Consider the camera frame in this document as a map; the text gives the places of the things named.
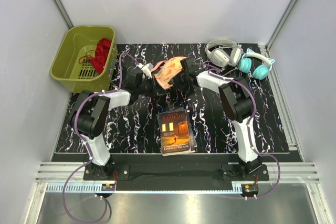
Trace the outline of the pink patterned mesh laundry bag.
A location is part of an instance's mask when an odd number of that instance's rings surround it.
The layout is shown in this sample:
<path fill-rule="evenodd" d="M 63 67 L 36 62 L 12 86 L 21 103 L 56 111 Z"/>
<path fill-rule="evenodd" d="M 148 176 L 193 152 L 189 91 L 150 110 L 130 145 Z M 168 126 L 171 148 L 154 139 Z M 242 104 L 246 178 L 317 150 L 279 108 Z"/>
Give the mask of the pink patterned mesh laundry bag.
<path fill-rule="evenodd" d="M 173 85 L 170 84 L 170 81 L 182 71 L 181 61 L 186 59 L 184 56 L 173 57 L 169 60 L 163 60 L 158 62 L 152 69 L 151 73 L 153 74 L 159 67 L 160 70 L 158 73 L 154 74 L 154 77 L 158 84 L 164 89 L 167 90 Z"/>

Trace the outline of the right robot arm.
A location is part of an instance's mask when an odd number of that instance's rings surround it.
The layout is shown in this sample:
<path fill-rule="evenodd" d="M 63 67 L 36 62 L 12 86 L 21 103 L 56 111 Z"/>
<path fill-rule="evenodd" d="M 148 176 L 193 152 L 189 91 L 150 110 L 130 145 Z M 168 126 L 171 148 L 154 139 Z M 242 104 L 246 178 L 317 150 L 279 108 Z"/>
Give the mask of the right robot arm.
<path fill-rule="evenodd" d="M 238 165 L 232 176 L 250 180 L 261 168 L 262 162 L 256 148 L 254 116 L 256 102 L 243 77 L 226 78 L 211 70 L 200 68 L 191 57 L 178 61 L 180 70 L 170 83 L 177 88 L 188 84 L 209 89 L 219 94 L 224 113 L 234 125 L 238 143 Z"/>

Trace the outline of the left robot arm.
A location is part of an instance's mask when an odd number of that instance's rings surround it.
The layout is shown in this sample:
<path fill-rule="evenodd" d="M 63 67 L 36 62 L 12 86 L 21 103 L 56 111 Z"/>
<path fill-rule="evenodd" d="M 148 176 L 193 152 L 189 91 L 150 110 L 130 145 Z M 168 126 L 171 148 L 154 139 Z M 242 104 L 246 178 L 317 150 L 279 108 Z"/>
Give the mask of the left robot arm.
<path fill-rule="evenodd" d="M 89 154 L 84 179 L 108 180 L 117 175 L 113 159 L 103 139 L 107 116 L 112 109 L 133 104 L 140 95 L 158 95 L 163 89 L 153 77 L 157 67 L 138 64 L 127 72 L 123 85 L 116 90 L 83 90 L 71 110 L 68 122 Z"/>

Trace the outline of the red bra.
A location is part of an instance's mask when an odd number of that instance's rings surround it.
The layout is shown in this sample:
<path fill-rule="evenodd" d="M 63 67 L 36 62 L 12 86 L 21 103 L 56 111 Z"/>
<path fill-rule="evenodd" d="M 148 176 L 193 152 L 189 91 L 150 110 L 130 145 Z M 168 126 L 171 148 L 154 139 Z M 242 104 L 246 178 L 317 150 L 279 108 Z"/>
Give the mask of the red bra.
<path fill-rule="evenodd" d="M 111 41 L 103 38 L 98 41 L 95 49 L 91 49 L 82 57 L 79 58 L 78 63 L 90 62 L 98 74 L 102 74 L 107 62 L 108 54 L 111 47 Z"/>

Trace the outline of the white grey headphones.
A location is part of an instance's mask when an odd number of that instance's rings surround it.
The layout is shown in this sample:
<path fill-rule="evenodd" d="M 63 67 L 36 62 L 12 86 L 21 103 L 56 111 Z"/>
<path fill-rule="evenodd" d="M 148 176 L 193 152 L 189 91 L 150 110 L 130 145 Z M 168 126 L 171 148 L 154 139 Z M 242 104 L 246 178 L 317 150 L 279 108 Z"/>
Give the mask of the white grey headphones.
<path fill-rule="evenodd" d="M 235 41 L 222 38 L 214 39 L 205 46 L 208 60 L 217 67 L 217 72 L 223 71 L 225 67 L 236 68 L 241 60 L 243 49 Z"/>

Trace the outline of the orange paperback book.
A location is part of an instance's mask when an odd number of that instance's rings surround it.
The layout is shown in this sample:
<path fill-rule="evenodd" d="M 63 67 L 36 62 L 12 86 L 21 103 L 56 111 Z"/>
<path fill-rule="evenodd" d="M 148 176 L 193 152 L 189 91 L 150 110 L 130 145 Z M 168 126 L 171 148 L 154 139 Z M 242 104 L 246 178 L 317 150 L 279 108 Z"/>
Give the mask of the orange paperback book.
<path fill-rule="evenodd" d="M 195 153 L 197 142 L 185 108 L 161 112 L 156 116 L 160 128 L 163 156 Z"/>

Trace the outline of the teal cat-ear headphones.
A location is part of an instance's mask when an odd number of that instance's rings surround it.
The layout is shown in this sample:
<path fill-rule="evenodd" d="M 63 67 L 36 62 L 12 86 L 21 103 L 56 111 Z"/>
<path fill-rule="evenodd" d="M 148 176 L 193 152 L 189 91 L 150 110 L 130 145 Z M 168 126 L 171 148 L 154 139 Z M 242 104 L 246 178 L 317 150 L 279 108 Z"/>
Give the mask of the teal cat-ear headphones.
<path fill-rule="evenodd" d="M 251 72 L 255 79 L 264 80 L 271 72 L 274 63 L 274 59 L 248 48 L 238 63 L 238 70 L 243 73 Z"/>

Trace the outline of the olive green plastic basket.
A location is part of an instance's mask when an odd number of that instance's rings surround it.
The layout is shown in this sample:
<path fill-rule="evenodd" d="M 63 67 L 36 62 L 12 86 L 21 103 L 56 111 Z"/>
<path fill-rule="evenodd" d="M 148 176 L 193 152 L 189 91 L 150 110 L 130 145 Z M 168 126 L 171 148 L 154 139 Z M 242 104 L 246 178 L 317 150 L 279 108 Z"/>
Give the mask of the olive green plastic basket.
<path fill-rule="evenodd" d="M 51 77 L 71 93 L 108 90 L 118 55 L 115 38 L 115 31 L 109 26 L 76 26 L 68 30 L 51 65 Z M 102 39 L 111 45 L 102 72 L 98 73 L 90 58 L 98 52 Z"/>

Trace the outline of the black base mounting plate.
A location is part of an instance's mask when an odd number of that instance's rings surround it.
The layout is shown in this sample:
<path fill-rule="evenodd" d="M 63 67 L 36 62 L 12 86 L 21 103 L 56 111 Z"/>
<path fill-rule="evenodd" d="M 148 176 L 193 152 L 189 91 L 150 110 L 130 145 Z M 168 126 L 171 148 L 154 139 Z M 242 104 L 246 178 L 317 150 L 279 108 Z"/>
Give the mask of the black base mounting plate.
<path fill-rule="evenodd" d="M 232 176 L 236 154 L 113 154 L 119 191 L 230 190 L 232 182 L 267 182 L 267 166 L 261 165 L 248 179 Z"/>

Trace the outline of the aluminium frame rail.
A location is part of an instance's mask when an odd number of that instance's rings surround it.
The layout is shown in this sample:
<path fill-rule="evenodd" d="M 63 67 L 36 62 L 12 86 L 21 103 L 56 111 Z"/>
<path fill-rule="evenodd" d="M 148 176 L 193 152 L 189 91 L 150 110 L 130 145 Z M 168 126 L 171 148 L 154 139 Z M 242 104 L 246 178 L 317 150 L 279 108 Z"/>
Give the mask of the aluminium frame rail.
<path fill-rule="evenodd" d="M 224 162 L 119 162 L 105 180 L 81 163 L 43 163 L 33 223 L 333 223 L 311 163 L 267 163 L 258 179 L 224 180 Z"/>

